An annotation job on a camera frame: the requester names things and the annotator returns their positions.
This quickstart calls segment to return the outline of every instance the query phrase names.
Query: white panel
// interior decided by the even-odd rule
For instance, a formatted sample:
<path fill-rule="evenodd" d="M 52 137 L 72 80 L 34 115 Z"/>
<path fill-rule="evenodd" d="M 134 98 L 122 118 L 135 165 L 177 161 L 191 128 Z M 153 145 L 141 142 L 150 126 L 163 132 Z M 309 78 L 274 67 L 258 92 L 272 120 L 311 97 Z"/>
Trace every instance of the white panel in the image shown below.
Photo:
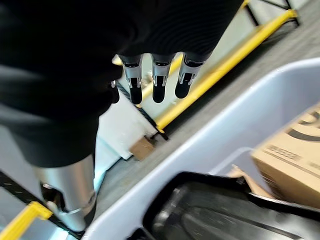
<path fill-rule="evenodd" d="M 99 119 L 98 136 L 122 158 L 131 156 L 129 148 L 144 135 L 157 131 L 120 92 L 120 100 Z"/>

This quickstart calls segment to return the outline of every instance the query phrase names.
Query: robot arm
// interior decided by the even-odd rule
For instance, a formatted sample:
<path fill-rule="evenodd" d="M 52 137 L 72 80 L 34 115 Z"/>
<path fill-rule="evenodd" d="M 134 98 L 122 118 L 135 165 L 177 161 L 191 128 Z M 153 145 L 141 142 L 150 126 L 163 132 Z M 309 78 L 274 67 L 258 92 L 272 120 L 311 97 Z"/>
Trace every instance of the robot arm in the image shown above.
<path fill-rule="evenodd" d="M 47 207 L 77 232 L 96 209 L 98 119 L 117 101 L 123 71 L 112 58 L 150 22 L 133 1 L 107 2 L 0 3 L 0 124 L 32 165 Z M 114 24 L 119 13 L 126 20 Z"/>
<path fill-rule="evenodd" d="M 172 59 L 183 52 L 175 94 L 184 98 L 242 2 L 0 3 L 0 124 L 32 165 L 47 207 L 70 229 L 83 231 L 95 213 L 99 116 L 117 102 L 122 75 L 114 55 L 138 104 L 142 55 L 152 54 L 160 103 Z"/>

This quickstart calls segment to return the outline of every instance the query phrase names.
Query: gray floor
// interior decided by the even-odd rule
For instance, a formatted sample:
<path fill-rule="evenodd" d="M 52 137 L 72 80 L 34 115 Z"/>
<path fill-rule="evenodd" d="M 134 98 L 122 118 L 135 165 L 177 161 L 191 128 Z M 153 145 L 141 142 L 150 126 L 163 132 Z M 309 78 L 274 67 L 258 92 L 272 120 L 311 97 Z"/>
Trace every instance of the gray floor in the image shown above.
<path fill-rule="evenodd" d="M 265 74 L 290 62 L 320 57 L 319 9 L 320 0 L 310 0 L 299 11 L 299 28 L 294 29 L 289 23 L 279 29 L 184 113 L 187 120 L 175 121 L 170 140 L 159 144 L 147 159 L 121 160 L 112 167 L 98 194 L 96 217 Z"/>

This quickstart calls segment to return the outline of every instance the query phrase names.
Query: small cardboard box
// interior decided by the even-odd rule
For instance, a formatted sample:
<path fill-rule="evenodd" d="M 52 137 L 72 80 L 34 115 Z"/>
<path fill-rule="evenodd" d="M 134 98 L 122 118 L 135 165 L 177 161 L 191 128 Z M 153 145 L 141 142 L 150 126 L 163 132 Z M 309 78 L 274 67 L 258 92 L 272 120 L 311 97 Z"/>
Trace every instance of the small cardboard box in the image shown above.
<path fill-rule="evenodd" d="M 277 199 L 320 208 L 320 104 L 252 153 Z"/>
<path fill-rule="evenodd" d="M 146 137 L 141 138 L 132 147 L 130 147 L 130 152 L 140 161 L 144 160 L 149 156 L 155 147 L 147 140 Z"/>

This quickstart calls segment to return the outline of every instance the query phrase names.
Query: gray plastic container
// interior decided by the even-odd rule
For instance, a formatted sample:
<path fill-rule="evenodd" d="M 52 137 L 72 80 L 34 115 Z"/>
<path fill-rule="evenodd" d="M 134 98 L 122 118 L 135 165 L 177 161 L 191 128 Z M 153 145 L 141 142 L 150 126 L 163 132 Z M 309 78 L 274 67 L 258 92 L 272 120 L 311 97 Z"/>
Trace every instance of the gray plastic container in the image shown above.
<path fill-rule="evenodd" d="M 320 58 L 272 71 L 104 212 L 83 239 L 126 239 L 141 227 L 145 211 L 159 190 L 182 171 L 219 175 L 235 164 L 264 184 L 250 151 L 319 101 Z"/>

